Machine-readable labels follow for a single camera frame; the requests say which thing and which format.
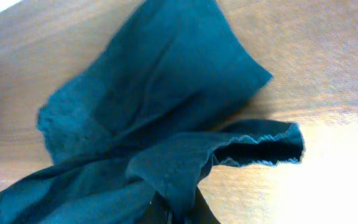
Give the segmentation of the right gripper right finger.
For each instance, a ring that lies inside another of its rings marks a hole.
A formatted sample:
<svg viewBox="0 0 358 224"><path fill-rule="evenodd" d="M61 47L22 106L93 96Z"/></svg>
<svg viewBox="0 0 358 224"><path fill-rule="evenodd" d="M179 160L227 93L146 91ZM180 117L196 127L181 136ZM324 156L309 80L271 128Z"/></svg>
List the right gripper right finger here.
<svg viewBox="0 0 358 224"><path fill-rule="evenodd" d="M194 206L186 214L184 224L221 224L212 213L199 188L195 191Z"/></svg>

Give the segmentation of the navy blue shorts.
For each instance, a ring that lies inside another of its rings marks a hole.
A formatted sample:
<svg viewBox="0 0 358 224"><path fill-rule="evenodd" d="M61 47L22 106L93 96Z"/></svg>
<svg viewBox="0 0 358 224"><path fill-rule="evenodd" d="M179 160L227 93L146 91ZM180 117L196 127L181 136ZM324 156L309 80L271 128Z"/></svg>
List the navy blue shorts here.
<svg viewBox="0 0 358 224"><path fill-rule="evenodd" d="M156 192L184 223L213 166L299 163L295 123L214 129L271 77L216 1L145 1L39 109L53 164L0 192L0 223L136 223Z"/></svg>

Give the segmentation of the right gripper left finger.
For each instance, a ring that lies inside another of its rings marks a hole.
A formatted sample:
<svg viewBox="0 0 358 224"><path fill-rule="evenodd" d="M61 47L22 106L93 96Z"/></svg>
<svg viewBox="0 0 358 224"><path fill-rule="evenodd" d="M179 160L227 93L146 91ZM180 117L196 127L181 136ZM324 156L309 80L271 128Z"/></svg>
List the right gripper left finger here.
<svg viewBox="0 0 358 224"><path fill-rule="evenodd" d="M172 224L172 218L173 213L167 202L156 192L136 224Z"/></svg>

